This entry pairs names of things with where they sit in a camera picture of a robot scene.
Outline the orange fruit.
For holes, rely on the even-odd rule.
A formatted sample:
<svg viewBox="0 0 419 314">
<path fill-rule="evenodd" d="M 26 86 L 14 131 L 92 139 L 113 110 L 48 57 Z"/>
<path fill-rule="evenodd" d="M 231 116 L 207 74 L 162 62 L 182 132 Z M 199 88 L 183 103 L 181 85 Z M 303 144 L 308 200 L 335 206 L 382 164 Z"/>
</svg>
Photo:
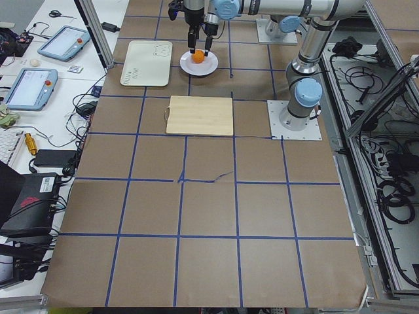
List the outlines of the orange fruit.
<svg viewBox="0 0 419 314">
<path fill-rule="evenodd" d="M 202 50 L 195 50 L 195 53 L 191 54 L 192 61 L 194 63 L 202 63 L 205 60 L 205 55 Z"/>
</svg>

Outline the white round plate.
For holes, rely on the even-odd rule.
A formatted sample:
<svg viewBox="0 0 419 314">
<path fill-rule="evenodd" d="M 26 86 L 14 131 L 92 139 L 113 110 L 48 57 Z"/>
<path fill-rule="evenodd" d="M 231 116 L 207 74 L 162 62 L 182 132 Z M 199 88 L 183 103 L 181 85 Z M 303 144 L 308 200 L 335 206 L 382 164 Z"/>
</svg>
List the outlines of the white round plate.
<svg viewBox="0 0 419 314">
<path fill-rule="evenodd" d="M 219 60 L 213 52 L 208 52 L 208 55 L 203 54 L 203 60 L 196 62 L 193 54 L 186 52 L 181 56 L 179 64 L 187 74 L 194 76 L 206 76 L 212 74 L 219 65 Z"/>
</svg>

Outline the cream tray with bear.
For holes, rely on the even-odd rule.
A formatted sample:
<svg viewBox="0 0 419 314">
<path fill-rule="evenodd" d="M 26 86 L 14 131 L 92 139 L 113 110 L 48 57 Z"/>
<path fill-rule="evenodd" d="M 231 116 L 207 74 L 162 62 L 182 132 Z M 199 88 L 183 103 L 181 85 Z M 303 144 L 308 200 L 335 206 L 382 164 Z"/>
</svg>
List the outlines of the cream tray with bear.
<svg viewBox="0 0 419 314">
<path fill-rule="evenodd" d="M 131 41 L 120 83 L 123 86 L 166 86 L 170 76 L 172 48 L 170 41 Z"/>
</svg>

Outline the wooden cutting board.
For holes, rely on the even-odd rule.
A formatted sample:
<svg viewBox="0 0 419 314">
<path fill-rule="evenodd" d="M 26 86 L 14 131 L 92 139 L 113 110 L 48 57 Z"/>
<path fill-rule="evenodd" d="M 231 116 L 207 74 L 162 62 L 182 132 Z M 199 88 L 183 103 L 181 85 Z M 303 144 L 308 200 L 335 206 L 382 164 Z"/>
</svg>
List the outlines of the wooden cutting board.
<svg viewBox="0 0 419 314">
<path fill-rule="evenodd" d="M 179 135 L 234 134 L 232 98 L 172 96 L 166 133 Z"/>
</svg>

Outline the upper blue teach pendant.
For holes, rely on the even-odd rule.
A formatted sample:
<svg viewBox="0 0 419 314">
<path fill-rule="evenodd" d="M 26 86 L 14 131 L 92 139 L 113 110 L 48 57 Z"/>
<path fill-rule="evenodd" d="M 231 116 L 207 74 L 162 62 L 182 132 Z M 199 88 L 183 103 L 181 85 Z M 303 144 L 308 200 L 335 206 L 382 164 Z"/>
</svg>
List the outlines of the upper blue teach pendant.
<svg viewBox="0 0 419 314">
<path fill-rule="evenodd" d="M 89 32 L 72 26 L 63 26 L 37 50 L 37 53 L 55 60 L 69 61 L 89 40 Z"/>
</svg>

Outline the blue teach pendant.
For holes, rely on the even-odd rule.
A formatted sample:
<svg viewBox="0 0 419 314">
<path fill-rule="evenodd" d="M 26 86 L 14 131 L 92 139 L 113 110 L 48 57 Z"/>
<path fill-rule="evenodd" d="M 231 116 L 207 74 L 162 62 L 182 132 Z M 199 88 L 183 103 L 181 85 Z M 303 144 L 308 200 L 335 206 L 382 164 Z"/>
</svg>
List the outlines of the blue teach pendant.
<svg viewBox="0 0 419 314">
<path fill-rule="evenodd" d="M 17 111 L 40 111 L 48 102 L 58 81 L 55 69 L 23 68 L 10 88 L 5 103 Z"/>
<path fill-rule="evenodd" d="M 63 26 L 37 50 L 37 53 L 55 60 L 69 61 L 89 40 L 89 32 L 72 26 Z"/>
</svg>

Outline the black scissors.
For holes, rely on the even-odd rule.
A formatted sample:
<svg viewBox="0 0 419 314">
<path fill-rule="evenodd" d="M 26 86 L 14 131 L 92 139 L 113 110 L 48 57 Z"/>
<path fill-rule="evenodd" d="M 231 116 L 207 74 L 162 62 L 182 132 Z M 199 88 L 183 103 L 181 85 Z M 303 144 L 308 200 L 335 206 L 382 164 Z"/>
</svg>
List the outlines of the black scissors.
<svg viewBox="0 0 419 314">
<path fill-rule="evenodd" d="M 60 11 L 58 11 L 58 10 L 51 10 L 49 13 L 48 13 L 48 15 L 51 17 L 51 18 L 72 18 L 72 19 L 75 19 L 75 17 L 74 16 L 70 16 L 70 15 L 67 15 L 67 14 L 63 14 L 63 13 L 61 13 Z"/>
</svg>

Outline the black cloth bundle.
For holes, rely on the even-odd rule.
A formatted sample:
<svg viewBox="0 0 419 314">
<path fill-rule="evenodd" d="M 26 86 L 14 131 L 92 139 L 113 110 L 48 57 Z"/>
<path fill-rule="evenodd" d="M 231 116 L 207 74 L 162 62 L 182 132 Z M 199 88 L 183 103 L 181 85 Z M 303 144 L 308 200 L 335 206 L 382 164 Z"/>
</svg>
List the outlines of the black cloth bundle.
<svg viewBox="0 0 419 314">
<path fill-rule="evenodd" d="M 352 58 L 362 48 L 363 45 L 361 43 L 359 43 L 354 37 L 349 36 L 346 39 L 337 42 L 336 45 L 333 47 L 332 52 L 337 56 Z"/>
</svg>

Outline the lower blue teach pendant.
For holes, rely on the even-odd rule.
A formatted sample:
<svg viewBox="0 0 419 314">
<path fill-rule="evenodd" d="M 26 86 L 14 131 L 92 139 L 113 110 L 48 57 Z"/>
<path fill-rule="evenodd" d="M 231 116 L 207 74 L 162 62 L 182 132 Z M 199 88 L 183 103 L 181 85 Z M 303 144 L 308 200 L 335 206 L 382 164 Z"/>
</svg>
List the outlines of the lower blue teach pendant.
<svg viewBox="0 0 419 314">
<path fill-rule="evenodd" d="M 17 111 L 40 111 L 48 102 L 58 81 L 55 69 L 23 68 L 10 88 L 5 103 Z"/>
</svg>

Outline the black power adapter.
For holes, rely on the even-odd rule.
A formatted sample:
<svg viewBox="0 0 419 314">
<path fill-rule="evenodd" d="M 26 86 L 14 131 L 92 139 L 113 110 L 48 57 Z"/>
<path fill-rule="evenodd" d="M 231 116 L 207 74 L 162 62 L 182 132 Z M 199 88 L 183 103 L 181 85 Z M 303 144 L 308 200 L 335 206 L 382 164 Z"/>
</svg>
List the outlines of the black power adapter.
<svg viewBox="0 0 419 314">
<path fill-rule="evenodd" d="M 40 149 L 33 162 L 36 167 L 63 167 L 76 155 L 75 150 Z"/>
</svg>

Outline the yellow brass tool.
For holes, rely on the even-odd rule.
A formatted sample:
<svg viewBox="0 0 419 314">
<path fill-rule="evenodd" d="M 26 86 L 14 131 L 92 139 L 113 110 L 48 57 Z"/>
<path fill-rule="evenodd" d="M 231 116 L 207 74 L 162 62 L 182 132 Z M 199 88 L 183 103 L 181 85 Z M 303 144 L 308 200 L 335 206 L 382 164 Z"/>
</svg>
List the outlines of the yellow brass tool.
<svg viewBox="0 0 419 314">
<path fill-rule="evenodd" d="M 38 152 L 36 142 L 30 133 L 25 133 L 25 144 L 32 156 L 35 156 Z"/>
</svg>

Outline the white keyboard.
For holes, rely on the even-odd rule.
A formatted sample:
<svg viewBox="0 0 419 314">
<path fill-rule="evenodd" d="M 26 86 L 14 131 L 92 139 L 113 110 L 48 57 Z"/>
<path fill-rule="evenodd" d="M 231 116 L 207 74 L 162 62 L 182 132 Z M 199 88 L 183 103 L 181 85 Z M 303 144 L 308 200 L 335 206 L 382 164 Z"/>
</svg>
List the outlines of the white keyboard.
<svg viewBox="0 0 419 314">
<path fill-rule="evenodd" d="M 12 167 L 24 143 L 24 131 L 1 130 L 1 161 Z"/>
</svg>

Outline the white power strip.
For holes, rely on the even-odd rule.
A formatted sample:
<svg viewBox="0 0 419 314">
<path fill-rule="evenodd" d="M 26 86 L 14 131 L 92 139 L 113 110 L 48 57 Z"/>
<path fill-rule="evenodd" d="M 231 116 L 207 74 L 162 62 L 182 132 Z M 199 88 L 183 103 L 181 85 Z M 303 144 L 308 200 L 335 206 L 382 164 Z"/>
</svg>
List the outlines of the white power strip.
<svg viewBox="0 0 419 314">
<path fill-rule="evenodd" d="M 374 154 L 374 162 L 376 167 L 381 171 L 386 171 L 389 166 L 389 162 L 386 158 L 386 155 L 382 153 L 377 152 L 376 154 Z"/>
</svg>

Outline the black electronics box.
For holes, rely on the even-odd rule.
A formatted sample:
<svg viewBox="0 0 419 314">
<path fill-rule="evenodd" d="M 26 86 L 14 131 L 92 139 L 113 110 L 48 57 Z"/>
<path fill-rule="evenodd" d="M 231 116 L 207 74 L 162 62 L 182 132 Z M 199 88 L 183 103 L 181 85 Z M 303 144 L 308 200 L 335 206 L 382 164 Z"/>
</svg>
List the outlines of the black electronics box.
<svg viewBox="0 0 419 314">
<path fill-rule="evenodd" d="M 67 205 L 59 195 L 61 185 L 62 178 L 56 173 L 1 177 L 1 235 L 48 235 L 55 213 Z"/>
</svg>

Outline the aluminium frame post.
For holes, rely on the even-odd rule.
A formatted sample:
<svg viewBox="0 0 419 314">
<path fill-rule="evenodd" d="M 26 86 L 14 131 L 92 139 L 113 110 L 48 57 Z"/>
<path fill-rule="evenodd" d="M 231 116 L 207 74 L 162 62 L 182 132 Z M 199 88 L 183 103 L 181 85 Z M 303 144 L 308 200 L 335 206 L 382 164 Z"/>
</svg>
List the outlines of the aluminium frame post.
<svg viewBox="0 0 419 314">
<path fill-rule="evenodd" d="M 115 59 L 105 38 L 93 2 L 91 0 L 74 0 L 74 3 L 86 26 L 103 68 L 113 68 L 115 66 Z"/>
</svg>

